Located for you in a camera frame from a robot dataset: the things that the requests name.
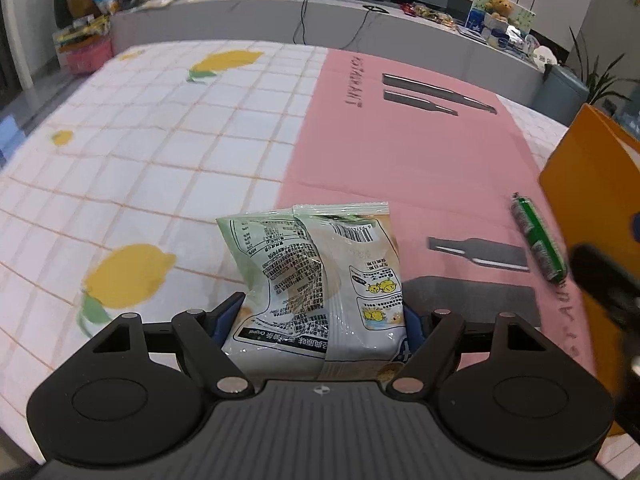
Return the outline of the green snack tube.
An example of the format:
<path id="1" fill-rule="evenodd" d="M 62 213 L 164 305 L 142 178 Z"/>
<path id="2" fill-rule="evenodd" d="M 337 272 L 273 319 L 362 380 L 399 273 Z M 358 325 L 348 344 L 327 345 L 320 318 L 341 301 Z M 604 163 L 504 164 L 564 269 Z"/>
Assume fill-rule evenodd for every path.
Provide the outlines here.
<path id="1" fill-rule="evenodd" d="M 564 282 L 568 274 L 565 260 L 533 201 L 514 193 L 510 211 L 544 279 L 555 285 Z"/>

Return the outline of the pale green snack bag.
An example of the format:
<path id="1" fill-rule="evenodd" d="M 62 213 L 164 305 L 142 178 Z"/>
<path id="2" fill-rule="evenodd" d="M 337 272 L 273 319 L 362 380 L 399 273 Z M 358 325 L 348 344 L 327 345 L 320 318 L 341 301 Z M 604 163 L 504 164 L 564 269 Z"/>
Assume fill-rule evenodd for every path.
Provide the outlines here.
<path id="1" fill-rule="evenodd" d="M 222 348 L 254 382 L 387 382 L 408 358 L 386 203 L 296 205 L 217 221 L 247 288 Z"/>

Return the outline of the orange storage box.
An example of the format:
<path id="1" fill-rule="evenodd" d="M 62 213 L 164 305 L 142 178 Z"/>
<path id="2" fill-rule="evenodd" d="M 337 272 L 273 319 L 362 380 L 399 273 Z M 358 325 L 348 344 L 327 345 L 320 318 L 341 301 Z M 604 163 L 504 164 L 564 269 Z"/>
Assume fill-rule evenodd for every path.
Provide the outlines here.
<path id="1" fill-rule="evenodd" d="M 583 106 L 541 171 L 539 183 L 567 249 L 591 245 L 639 279 L 639 143 Z M 615 421 L 614 434 L 639 437 Z"/>

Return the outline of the pink printed mat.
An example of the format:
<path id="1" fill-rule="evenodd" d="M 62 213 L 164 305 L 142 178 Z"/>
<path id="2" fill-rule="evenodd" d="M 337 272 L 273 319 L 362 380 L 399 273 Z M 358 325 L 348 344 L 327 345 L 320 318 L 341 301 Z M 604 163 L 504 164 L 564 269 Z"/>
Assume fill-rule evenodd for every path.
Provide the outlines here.
<path id="1" fill-rule="evenodd" d="M 388 203 L 409 306 L 471 322 L 513 312 L 591 368 L 579 290 L 544 279 L 512 217 L 521 195 L 553 219 L 525 136 L 497 97 L 337 50 L 314 81 L 279 205 Z"/>

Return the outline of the lemon checkered tablecloth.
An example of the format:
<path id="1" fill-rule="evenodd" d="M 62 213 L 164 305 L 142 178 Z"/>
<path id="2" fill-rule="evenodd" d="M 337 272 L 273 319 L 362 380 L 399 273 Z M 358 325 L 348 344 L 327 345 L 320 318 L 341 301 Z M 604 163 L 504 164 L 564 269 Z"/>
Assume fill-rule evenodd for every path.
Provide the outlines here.
<path id="1" fill-rule="evenodd" d="M 1 427 L 29 457 L 40 455 L 29 396 L 112 315 L 82 303 L 86 278 L 112 252 L 148 246 L 163 266 L 134 305 L 147 321 L 242 288 L 217 220 L 288 208 L 278 196 L 331 50 L 234 40 L 131 48 L 17 148 L 1 173 Z M 564 128 L 494 95 L 540 172 Z"/>

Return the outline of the grey trash bin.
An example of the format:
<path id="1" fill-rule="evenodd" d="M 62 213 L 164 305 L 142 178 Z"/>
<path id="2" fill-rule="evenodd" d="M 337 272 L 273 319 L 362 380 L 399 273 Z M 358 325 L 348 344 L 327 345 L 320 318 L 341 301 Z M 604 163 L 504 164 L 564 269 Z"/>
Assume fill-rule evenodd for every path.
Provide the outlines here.
<path id="1" fill-rule="evenodd" d="M 587 102 L 588 87 L 561 65 L 547 65 L 533 103 L 533 110 L 569 127 Z"/>

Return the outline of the potted green plant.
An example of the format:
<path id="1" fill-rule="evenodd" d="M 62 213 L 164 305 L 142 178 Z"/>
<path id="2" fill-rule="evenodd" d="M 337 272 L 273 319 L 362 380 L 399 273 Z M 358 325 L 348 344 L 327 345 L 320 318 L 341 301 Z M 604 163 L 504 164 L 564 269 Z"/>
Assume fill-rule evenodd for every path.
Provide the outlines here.
<path id="1" fill-rule="evenodd" d="M 572 37 L 574 51 L 579 64 L 579 79 L 588 90 L 586 103 L 596 105 L 597 102 L 611 96 L 623 101 L 629 101 L 628 96 L 624 96 L 623 93 L 614 89 L 616 84 L 639 83 L 638 77 L 622 77 L 614 74 L 614 68 L 626 58 L 626 54 L 621 53 L 611 63 L 608 63 L 605 68 L 600 68 L 599 55 L 594 58 L 593 62 L 590 61 L 584 35 L 581 32 L 575 34 L 574 30 L 570 29 L 570 36 Z"/>

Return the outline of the teddy bear gift box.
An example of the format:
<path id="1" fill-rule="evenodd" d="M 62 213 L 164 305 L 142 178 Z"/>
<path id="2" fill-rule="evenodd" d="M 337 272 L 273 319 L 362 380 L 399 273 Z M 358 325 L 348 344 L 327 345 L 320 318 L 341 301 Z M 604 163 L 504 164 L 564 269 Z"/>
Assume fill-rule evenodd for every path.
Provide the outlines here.
<path id="1" fill-rule="evenodd" d="M 512 0 L 473 0 L 464 28 L 491 47 L 524 52 L 536 14 Z"/>

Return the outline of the pink storage basket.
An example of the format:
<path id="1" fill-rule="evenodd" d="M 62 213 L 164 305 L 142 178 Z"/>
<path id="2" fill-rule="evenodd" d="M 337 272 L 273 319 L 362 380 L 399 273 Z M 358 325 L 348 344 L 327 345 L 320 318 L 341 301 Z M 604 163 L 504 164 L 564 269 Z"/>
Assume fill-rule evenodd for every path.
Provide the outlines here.
<path id="1" fill-rule="evenodd" d="M 68 52 L 66 66 L 74 75 L 92 74 L 112 57 L 112 40 L 105 38 Z"/>

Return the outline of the grey TV console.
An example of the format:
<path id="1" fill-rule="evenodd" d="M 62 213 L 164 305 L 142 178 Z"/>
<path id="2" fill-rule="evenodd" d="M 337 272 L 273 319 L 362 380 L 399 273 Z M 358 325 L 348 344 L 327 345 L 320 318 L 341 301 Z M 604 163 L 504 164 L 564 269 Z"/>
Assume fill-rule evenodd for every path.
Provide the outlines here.
<path id="1" fill-rule="evenodd" d="M 542 84 L 536 66 L 423 18 L 356 0 L 175 0 L 112 19 L 116 52 L 178 40 L 265 40 L 372 54 L 434 70 L 522 105 Z"/>

